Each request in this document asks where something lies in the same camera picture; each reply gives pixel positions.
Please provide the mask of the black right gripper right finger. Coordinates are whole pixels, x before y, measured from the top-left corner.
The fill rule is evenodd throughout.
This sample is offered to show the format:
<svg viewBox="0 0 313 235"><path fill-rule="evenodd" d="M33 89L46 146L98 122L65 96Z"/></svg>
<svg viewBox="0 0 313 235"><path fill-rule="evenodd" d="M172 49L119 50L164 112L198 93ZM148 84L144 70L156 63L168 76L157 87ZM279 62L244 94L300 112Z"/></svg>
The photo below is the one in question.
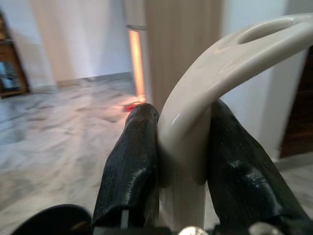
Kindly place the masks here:
<svg viewBox="0 0 313 235"><path fill-rule="evenodd" d="M228 106L212 105L207 183L216 230L247 230L258 222L280 230L311 230L313 222L258 141Z"/></svg>

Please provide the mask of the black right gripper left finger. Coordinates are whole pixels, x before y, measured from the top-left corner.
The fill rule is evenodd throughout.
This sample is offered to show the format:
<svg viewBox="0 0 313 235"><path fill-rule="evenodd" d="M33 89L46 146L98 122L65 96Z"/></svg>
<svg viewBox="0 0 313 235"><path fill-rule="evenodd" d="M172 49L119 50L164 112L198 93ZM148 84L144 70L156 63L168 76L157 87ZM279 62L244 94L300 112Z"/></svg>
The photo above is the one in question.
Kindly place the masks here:
<svg viewBox="0 0 313 235"><path fill-rule="evenodd" d="M122 212L128 211L131 227L148 227L159 214L156 108L148 103L136 106L108 156L96 204L92 227L120 227Z"/></svg>

